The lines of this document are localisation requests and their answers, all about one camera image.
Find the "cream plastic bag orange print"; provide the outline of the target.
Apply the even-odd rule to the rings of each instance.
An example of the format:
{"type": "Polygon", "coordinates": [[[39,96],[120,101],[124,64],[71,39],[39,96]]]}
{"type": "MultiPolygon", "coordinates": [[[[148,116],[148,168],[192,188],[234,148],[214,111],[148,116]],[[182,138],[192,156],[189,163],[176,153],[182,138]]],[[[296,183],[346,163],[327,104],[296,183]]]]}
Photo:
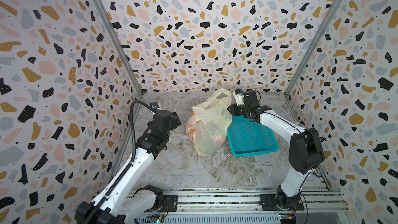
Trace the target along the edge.
{"type": "Polygon", "coordinates": [[[192,107],[185,130],[198,155],[213,155],[227,140],[227,130],[232,123],[228,111],[231,104],[232,93],[218,89],[205,102],[192,107]]]}

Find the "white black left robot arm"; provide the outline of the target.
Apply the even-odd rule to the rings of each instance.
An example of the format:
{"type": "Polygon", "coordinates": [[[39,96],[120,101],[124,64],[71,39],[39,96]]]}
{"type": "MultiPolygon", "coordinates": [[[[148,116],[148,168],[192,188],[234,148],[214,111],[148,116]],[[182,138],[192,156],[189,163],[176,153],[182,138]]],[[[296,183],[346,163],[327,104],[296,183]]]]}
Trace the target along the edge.
{"type": "Polygon", "coordinates": [[[82,202],[76,209],[79,224],[133,224],[136,218],[148,212],[158,215],[168,212],[170,204],[163,199],[162,189],[147,185],[128,198],[140,176],[166,149],[170,131],[180,126],[177,113],[158,110],[137,141],[137,148],[115,178],[90,203],[82,202]]]}

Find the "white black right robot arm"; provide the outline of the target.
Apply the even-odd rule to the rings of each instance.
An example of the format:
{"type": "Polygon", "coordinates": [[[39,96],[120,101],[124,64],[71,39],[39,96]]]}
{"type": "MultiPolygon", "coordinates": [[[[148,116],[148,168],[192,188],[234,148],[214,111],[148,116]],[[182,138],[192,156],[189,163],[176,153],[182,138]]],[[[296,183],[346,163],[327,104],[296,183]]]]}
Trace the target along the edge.
{"type": "Polygon", "coordinates": [[[307,178],[325,160],[319,133],[314,128],[300,127],[261,105],[255,90],[236,89],[233,96],[235,103],[228,107],[232,116],[242,116],[270,128],[289,144],[289,172],[278,186],[274,200],[279,209],[288,210],[300,198],[307,178]]]}

